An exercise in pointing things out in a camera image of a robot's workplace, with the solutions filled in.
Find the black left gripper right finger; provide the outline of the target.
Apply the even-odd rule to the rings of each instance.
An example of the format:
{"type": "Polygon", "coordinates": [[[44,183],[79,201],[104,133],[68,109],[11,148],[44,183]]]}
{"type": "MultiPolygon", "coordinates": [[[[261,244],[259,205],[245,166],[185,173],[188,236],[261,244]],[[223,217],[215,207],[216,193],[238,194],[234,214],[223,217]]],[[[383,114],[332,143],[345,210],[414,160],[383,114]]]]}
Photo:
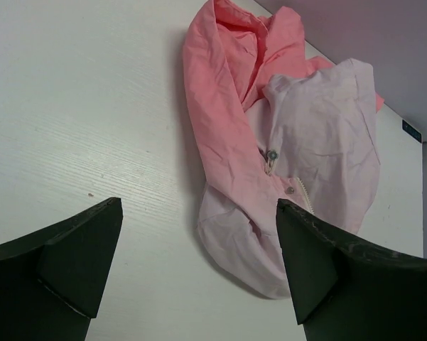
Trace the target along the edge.
{"type": "Polygon", "coordinates": [[[368,242],[279,200],[276,227],[307,340],[427,340],[427,259],[368,242]]]}

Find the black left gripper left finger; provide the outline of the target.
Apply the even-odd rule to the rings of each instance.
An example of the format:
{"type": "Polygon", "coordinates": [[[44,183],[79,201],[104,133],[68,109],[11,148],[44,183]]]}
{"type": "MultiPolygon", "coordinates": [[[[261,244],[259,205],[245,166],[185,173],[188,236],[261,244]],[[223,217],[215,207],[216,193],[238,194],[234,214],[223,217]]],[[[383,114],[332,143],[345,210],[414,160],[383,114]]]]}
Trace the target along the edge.
{"type": "Polygon", "coordinates": [[[0,340],[84,340],[122,220],[121,200],[111,197],[0,244],[0,340]]]}

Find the pink hooded zip jacket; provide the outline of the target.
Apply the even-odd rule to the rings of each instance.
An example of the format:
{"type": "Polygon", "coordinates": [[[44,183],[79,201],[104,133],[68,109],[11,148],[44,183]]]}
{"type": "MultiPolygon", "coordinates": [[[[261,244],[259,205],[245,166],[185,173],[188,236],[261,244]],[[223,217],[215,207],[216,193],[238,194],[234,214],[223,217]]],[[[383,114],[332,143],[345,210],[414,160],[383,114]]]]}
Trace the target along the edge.
{"type": "Polygon", "coordinates": [[[206,176],[197,230],[219,267],[290,297],[276,228],[286,199],[357,232],[379,182],[370,64],[306,57],[301,17],[208,1],[183,46],[185,94],[206,176]]]}

